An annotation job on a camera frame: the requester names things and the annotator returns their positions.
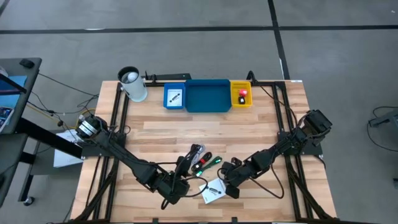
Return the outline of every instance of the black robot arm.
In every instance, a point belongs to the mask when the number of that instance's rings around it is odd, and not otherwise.
[[[118,133],[109,131],[106,122],[97,116],[87,118],[76,131],[84,142],[95,144],[127,165],[140,184],[151,192],[157,190],[167,203],[176,204],[181,197],[186,196],[190,186],[182,177],[188,175],[191,161],[199,150],[199,145],[193,144],[190,152],[185,157],[180,156],[177,162],[155,163],[138,159],[120,146]],[[169,173],[159,164],[176,164],[177,166],[174,172]]]
[[[306,144],[317,146],[331,128],[331,122],[319,110],[307,112],[298,123],[298,127],[269,149],[257,151],[244,161],[234,157],[231,162],[224,162],[220,170],[224,174],[226,194],[239,198],[240,184],[248,178],[256,179],[267,172],[275,158],[286,151],[301,153]]]

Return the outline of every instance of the blue tray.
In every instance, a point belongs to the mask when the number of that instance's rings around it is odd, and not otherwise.
[[[181,106],[167,106],[167,90],[179,89],[182,90],[182,105]],[[165,83],[163,92],[163,106],[169,110],[182,109],[185,106],[185,85],[184,83]]]
[[[224,80],[187,80],[185,107],[190,113],[225,113],[231,108],[230,82]]]

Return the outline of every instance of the concrete floor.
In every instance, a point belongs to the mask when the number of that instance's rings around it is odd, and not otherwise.
[[[398,24],[394,0],[277,0],[275,8],[280,26]],[[267,1],[260,0],[11,0],[0,17],[0,30],[271,24]],[[398,190],[392,178],[398,177],[398,153],[374,146],[366,122],[373,108],[398,105],[398,30],[283,31],[281,35],[291,79],[303,80],[310,107],[322,110],[334,124],[322,146],[338,216],[396,223]],[[238,79],[253,70],[258,79],[282,79],[273,31],[0,35],[0,58],[11,57],[41,57],[43,74],[91,93],[99,92],[103,80],[115,80],[118,70],[127,65],[149,73],[189,72],[193,78]],[[74,111],[89,98],[42,77],[34,91],[57,111]],[[30,100],[38,103],[33,95]],[[44,128],[57,128],[30,109],[24,117]],[[72,125],[76,117],[63,119]],[[371,131],[375,140],[398,149],[392,127]],[[26,150],[33,145],[30,142]],[[16,200],[26,169],[19,164],[0,209],[0,223],[61,222],[79,173],[35,177],[30,195],[37,201],[24,207]]]

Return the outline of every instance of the wooden table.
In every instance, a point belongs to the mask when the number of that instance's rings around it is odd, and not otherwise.
[[[96,115],[108,123],[116,85],[117,82],[114,81],[103,82],[98,99]],[[309,110],[303,83],[286,81],[286,86],[290,106],[297,117],[301,118]],[[221,156],[224,161],[230,161],[232,157],[245,159],[277,142],[276,133],[279,128],[275,105],[259,87],[252,88],[254,104],[251,108],[232,108],[224,114],[193,114],[185,110],[167,110],[163,107],[163,90],[163,87],[149,87],[145,101],[129,102],[126,124],[131,127],[131,132],[127,135],[126,148],[141,159],[156,162],[176,161],[178,156],[184,156],[191,144],[195,143],[204,144],[213,156]],[[120,102],[116,123],[119,123],[123,107],[123,100]],[[97,158],[89,158],[84,161],[71,218],[77,217],[85,207],[96,160]],[[302,156],[302,160],[309,191],[324,210],[335,217],[323,164],[314,156]],[[162,167],[174,170],[175,165]],[[221,165],[206,170],[202,177],[209,181],[217,178],[216,170],[219,167]],[[205,205],[199,195],[182,198],[176,205],[169,205],[166,210],[161,210],[163,198],[138,184],[131,170],[120,163],[111,222],[151,222],[153,218],[159,218],[160,222],[230,222],[231,217],[237,217],[240,222],[294,221],[283,157],[275,160],[274,169],[285,189],[285,197],[281,200],[260,189],[255,183],[246,181],[239,186],[239,199],[225,196]],[[281,189],[272,172],[265,173],[258,181],[280,195]],[[201,184],[201,180],[190,181],[188,194],[198,192]],[[302,194],[299,189],[297,191],[304,217]],[[104,217],[106,199],[107,194],[104,195],[100,218]]]

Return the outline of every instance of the yellow cable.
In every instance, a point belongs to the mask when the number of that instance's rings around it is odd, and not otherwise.
[[[44,115],[44,116],[46,116],[47,118],[53,120],[54,122],[56,122],[56,123],[58,124],[58,120],[57,120],[57,119],[51,117],[50,115],[44,113],[43,111],[38,110],[38,109],[34,108],[34,107],[31,106],[31,105],[26,105],[26,106],[28,106],[30,109],[32,109],[32,110],[34,110],[34,111],[36,111],[36,112],[38,112],[38,113],[40,113],[40,114],[42,114],[42,115]],[[89,111],[95,111],[95,108],[90,108],[90,109],[88,109],[88,110],[85,110],[85,111],[83,111],[80,115],[83,115],[83,114],[85,114],[85,113],[87,113],[87,112],[89,112]],[[72,126],[67,126],[67,128],[69,128],[69,129],[76,129],[76,128],[77,128],[77,125],[78,125],[78,122],[79,122],[79,117],[77,117],[76,125],[75,125],[75,126],[73,126],[73,127],[72,127]]]
[[[34,107],[31,106],[31,105],[26,105],[26,106],[28,106],[30,109],[32,109],[32,110],[34,110],[34,111],[36,111],[36,112],[38,112],[38,113],[41,113],[42,115],[44,115],[44,116],[46,116],[46,117],[50,118],[51,120],[54,120],[55,122],[58,123],[58,120],[56,120],[55,118],[51,117],[51,116],[48,115],[48,114],[45,114],[43,111],[40,111],[40,110],[34,108]]]

